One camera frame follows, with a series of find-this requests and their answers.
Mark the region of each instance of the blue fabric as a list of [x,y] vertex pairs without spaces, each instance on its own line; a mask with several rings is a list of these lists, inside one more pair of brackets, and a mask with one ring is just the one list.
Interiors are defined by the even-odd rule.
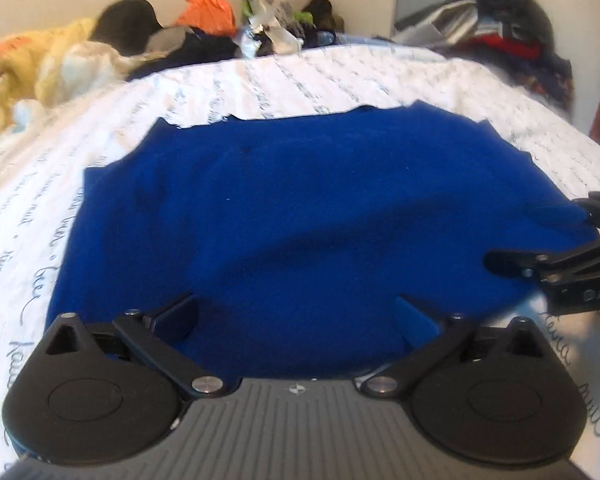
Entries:
[[573,248],[597,236],[585,218],[487,123],[423,103],[158,120],[134,152],[86,171],[47,323],[191,291],[200,321],[178,349],[212,372],[354,373],[410,350],[398,294],[478,317],[511,306],[532,285],[491,275],[484,253]]

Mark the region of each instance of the white cloth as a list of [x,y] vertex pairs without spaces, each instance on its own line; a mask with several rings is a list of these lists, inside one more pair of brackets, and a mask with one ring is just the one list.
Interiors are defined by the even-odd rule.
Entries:
[[[158,117],[179,126],[391,108],[420,99],[476,121],[531,153],[568,197],[600,190],[600,147],[488,69],[425,50],[340,46],[297,56],[231,60],[115,84],[62,105],[0,140],[0,407],[43,333],[82,172],[134,149]],[[541,312],[543,300],[521,307]],[[564,353],[591,406],[600,404],[600,315],[532,314]],[[574,454],[600,480],[600,421]],[[0,474],[15,459],[0,420]]]

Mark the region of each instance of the red cloth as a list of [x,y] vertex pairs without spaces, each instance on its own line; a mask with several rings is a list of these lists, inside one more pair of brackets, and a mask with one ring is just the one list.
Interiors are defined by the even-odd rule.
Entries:
[[540,57],[540,44],[539,43],[524,43],[518,40],[506,40],[499,34],[486,34],[484,36],[477,36],[471,39],[472,43],[481,43],[506,52],[507,54],[513,54],[514,56],[528,59],[529,61],[538,60]]

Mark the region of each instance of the orange plastic bag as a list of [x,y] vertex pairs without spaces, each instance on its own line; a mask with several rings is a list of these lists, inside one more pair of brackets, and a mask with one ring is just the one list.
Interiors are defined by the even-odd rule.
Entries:
[[189,6],[176,20],[176,25],[187,25],[214,36],[235,34],[235,16],[227,0],[187,0]]

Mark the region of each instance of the yellow cloth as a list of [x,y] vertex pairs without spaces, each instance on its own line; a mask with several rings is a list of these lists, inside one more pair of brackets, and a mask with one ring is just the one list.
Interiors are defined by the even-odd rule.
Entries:
[[[11,123],[11,109],[20,99],[38,99],[46,105],[54,86],[58,84],[64,54],[75,43],[87,40],[94,26],[95,20],[88,18],[66,27],[18,34],[18,38],[30,41],[20,41],[1,52],[0,132]],[[53,60],[55,68],[39,81],[39,68],[47,56]]]

